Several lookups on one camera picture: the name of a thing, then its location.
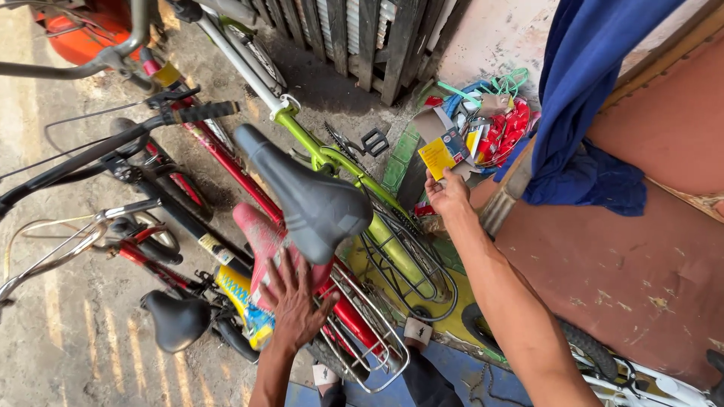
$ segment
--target person's left hand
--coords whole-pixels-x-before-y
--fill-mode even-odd
[[[332,307],[339,301],[340,293],[334,291],[324,299],[319,309],[315,309],[312,301],[309,263],[301,261],[297,278],[289,253],[285,248],[279,251],[279,257],[281,278],[274,261],[268,259],[266,262],[269,287],[277,294],[277,297],[274,297],[269,292],[269,288],[263,284],[259,285],[259,290],[261,296],[271,306],[276,319],[272,340],[277,345],[296,353],[322,328]]]

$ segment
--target green bicycle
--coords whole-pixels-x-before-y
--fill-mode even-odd
[[[374,208],[374,219],[360,239],[370,262],[382,275],[397,299],[408,309],[407,311],[412,311],[412,306],[406,299],[410,295],[417,295],[425,301],[450,304],[439,316],[421,317],[428,322],[439,321],[450,315],[458,300],[458,288],[453,278],[442,265],[442,260],[431,243],[420,231],[417,221],[402,208],[394,196],[367,173],[355,154],[354,150],[371,156],[380,155],[389,148],[386,137],[381,133],[370,133],[362,138],[363,145],[360,147],[327,125],[327,131],[336,143],[335,146],[328,146],[295,119],[300,110],[299,102],[288,94],[277,97],[278,90],[284,88],[286,83],[269,55],[266,52],[239,52],[239,47],[235,46],[237,39],[232,38],[226,28],[227,25],[220,27],[215,21],[219,21],[216,16],[210,17],[204,13],[195,22],[269,107],[271,110],[269,119],[286,127],[307,150],[308,156],[302,159],[315,171],[332,177],[339,177],[340,170],[345,170],[353,176],[354,186],[369,197]],[[251,36],[251,31],[244,30],[243,35]],[[274,72],[274,75],[264,75],[265,71]],[[272,76],[277,83],[270,83],[269,76]],[[248,190],[248,192],[256,198],[255,191]]]

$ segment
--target wooden fence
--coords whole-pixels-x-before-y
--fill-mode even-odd
[[[252,0],[266,24],[302,49],[309,45],[323,62],[331,59],[340,75],[355,75],[388,106],[401,87],[434,75],[471,1],[456,0],[430,52],[445,0]]]

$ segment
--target blue floor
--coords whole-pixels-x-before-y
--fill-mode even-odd
[[[423,353],[435,367],[454,386],[455,392],[460,396],[465,406],[479,407],[511,407],[517,403],[522,406],[532,406],[530,398],[523,389],[518,378],[496,366],[449,348],[439,343],[430,342],[430,346]],[[493,377],[490,394],[491,373]],[[374,372],[367,384],[373,387],[380,385],[384,374]],[[354,407],[414,407],[415,404],[407,391],[402,377],[395,380],[383,391],[370,395],[357,384],[345,385],[348,405]],[[316,389],[290,383],[287,389],[287,407],[313,407],[319,404]]]

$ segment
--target black bicycle seat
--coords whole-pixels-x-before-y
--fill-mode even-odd
[[[153,316],[156,343],[169,353],[188,348],[211,323],[211,306],[198,298],[177,300],[153,290],[146,295],[146,308]]]
[[[237,127],[234,139],[277,194],[289,236],[311,263],[329,263],[342,240],[369,227],[372,205],[354,185],[303,166],[252,125]]]

